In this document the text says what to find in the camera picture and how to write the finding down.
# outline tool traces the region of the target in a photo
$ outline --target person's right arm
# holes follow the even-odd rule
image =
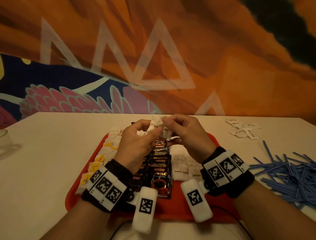
[[[182,144],[198,163],[206,160],[216,149],[195,117],[174,114],[162,120],[179,136],[172,139],[168,145]],[[234,198],[233,202],[256,240],[316,238],[316,222],[257,181]]]

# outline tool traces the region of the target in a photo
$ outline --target black cable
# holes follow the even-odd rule
[[[252,238],[252,236],[250,235],[250,233],[248,232],[248,230],[245,228],[245,226],[238,220],[237,217],[235,217],[234,214],[232,214],[230,211],[228,211],[228,210],[226,210],[225,208],[220,207],[220,206],[210,205],[210,207],[211,207],[211,208],[219,208],[219,209],[223,210],[224,212],[228,213],[229,215],[231,215],[231,216],[239,223],[239,225],[242,227],[242,229],[247,233],[247,235],[249,236],[249,238],[250,238],[251,240],[254,240],[254,239]]]
[[[210,207],[211,207],[211,208],[219,208],[219,209],[223,210],[224,212],[228,213],[229,215],[231,215],[231,216],[238,222],[238,224],[242,227],[242,229],[247,233],[247,235],[249,236],[249,238],[250,238],[251,240],[254,240],[254,239],[252,238],[252,236],[250,235],[250,233],[248,232],[248,230],[245,228],[245,226],[238,220],[237,217],[235,217],[234,214],[232,214],[230,211],[228,211],[228,210],[226,210],[225,208],[220,207],[220,206],[210,205]],[[132,223],[132,222],[133,222],[133,220],[127,220],[127,221],[125,221],[125,222],[122,222],[122,223],[117,227],[117,229],[115,229],[114,233],[112,234],[112,236],[110,237],[109,240],[112,240],[112,239],[114,238],[115,234],[118,232],[118,230],[119,230],[124,224],[126,224],[126,223]]]
[[[122,222],[122,223],[117,227],[117,229],[115,229],[114,233],[113,233],[112,236],[110,237],[110,240],[112,240],[112,239],[114,238],[115,234],[116,234],[117,231],[121,228],[121,226],[123,226],[123,225],[126,224],[126,223],[132,223],[132,222],[133,222],[133,220],[127,220],[127,221],[125,221],[125,222]]]

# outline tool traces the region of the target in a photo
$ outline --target qr code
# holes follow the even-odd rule
[[[112,203],[116,203],[116,201],[120,198],[120,196],[122,195],[122,192],[116,188],[115,186],[113,186],[110,191],[107,193],[107,195],[105,196],[109,201],[111,201]]]
[[[241,165],[244,163],[244,161],[241,160],[241,158],[238,157],[237,154],[235,154],[235,153],[231,156],[231,159],[234,160],[234,162],[235,162],[238,166],[241,166]]]
[[[211,175],[211,178],[216,181],[220,178],[224,177],[222,171],[219,169],[218,166],[214,166],[208,170],[209,174]]]
[[[112,185],[112,183],[106,178],[103,177],[101,180],[97,183],[95,186],[96,189],[98,189],[101,193],[105,194],[105,192],[109,189],[109,187]]]
[[[94,183],[98,177],[102,174],[102,172],[100,172],[99,170],[97,170],[90,178],[91,182]]]
[[[219,165],[222,167],[222,169],[224,169],[224,171],[227,174],[231,173],[233,170],[237,168],[229,158],[226,158]]]
[[[188,197],[189,197],[189,200],[190,200],[192,206],[203,202],[201,195],[199,194],[197,189],[192,191],[192,192],[189,192]]]
[[[151,209],[153,207],[153,200],[142,198],[140,203],[139,211],[143,213],[151,214]]]

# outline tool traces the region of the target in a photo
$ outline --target person's left arm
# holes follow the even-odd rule
[[[150,120],[139,120],[127,127],[122,134],[115,161],[135,174],[142,165],[143,158],[155,146],[155,140],[162,132],[158,127],[146,136],[138,136],[137,131],[146,131]],[[80,200],[41,240],[87,240],[100,239],[110,217],[89,202]]]

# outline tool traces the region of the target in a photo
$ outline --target hand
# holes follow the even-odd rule
[[[150,131],[146,136],[138,136],[137,131],[146,131],[150,125],[150,120],[139,120],[136,123],[125,128],[122,133],[122,139],[118,146],[118,151],[114,160],[126,167],[135,174],[143,163],[143,158],[156,145],[155,140],[162,133],[162,127]]]
[[[209,138],[197,118],[174,114],[170,117],[163,117],[162,122],[167,128],[176,133],[176,136],[179,136],[179,138],[171,139],[168,146],[183,145],[189,155],[198,163],[202,163],[215,151],[216,145]]]

